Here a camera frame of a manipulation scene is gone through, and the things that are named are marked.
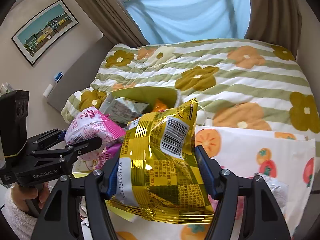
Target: barcode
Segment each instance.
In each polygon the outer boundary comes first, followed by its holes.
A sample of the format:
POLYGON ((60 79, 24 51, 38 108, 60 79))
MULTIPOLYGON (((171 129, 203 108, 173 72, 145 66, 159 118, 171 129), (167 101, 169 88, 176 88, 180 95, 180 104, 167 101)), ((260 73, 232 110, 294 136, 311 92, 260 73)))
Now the barcode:
POLYGON ((169 116, 160 143, 161 151, 182 159, 182 146, 188 129, 189 126, 183 121, 176 117, 169 116))
POLYGON ((82 134, 79 134, 78 136, 76 136, 76 137, 73 138, 73 142, 74 142, 74 143, 75 143, 75 142, 82 141, 82 140, 84 140, 82 134))

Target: person's arm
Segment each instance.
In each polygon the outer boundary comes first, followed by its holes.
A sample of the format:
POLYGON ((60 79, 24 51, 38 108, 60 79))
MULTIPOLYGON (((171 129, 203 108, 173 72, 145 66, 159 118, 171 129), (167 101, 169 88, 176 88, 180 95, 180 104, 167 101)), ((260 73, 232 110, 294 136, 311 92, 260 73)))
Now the person's arm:
MULTIPOLYGON (((47 183, 39 196, 39 207, 43 208, 50 191, 47 183)), ((38 196, 36 188, 23 188, 15 185, 8 190, 5 195, 5 206, 1 210, 12 230, 21 240, 30 240, 33 228, 36 224, 36 218, 27 215, 29 210, 25 199, 34 199, 38 196)))

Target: metal screw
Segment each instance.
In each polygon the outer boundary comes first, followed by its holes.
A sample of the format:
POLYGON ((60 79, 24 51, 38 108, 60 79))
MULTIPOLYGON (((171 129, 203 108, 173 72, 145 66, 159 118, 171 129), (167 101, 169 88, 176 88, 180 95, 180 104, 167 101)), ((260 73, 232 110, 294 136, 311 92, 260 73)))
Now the metal screw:
POLYGON ((221 173, 222 173, 223 175, 225 175, 225 176, 230 175, 230 171, 229 171, 228 169, 223 169, 223 170, 221 171, 221 173))
POLYGON ((257 182, 262 182, 263 181, 263 177, 261 177, 261 176, 255 176, 254 178, 255 178, 255 180, 257 182))
POLYGON ((68 179, 68 176, 67 175, 62 175, 59 180, 60 181, 66 181, 68 179))
POLYGON ((101 173, 102 173, 102 170, 94 170, 93 171, 94 176, 99 176, 99 175, 101 175, 101 173))

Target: picture frame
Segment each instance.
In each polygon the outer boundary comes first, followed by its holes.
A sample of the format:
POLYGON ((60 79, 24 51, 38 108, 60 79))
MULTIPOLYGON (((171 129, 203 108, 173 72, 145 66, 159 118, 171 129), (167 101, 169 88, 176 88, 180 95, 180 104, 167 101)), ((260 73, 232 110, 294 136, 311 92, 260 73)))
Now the picture frame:
POLYGON ((65 3, 58 0, 32 17, 11 39, 33 66, 56 40, 78 23, 65 3))

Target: blue curtain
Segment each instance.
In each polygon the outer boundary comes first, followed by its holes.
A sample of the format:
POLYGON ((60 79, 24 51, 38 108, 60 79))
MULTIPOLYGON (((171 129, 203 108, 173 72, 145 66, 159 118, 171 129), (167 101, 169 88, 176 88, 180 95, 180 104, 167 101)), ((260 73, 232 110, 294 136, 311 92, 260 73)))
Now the blue curtain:
POLYGON ((150 44, 243 39, 250 0, 130 0, 125 8, 150 44))

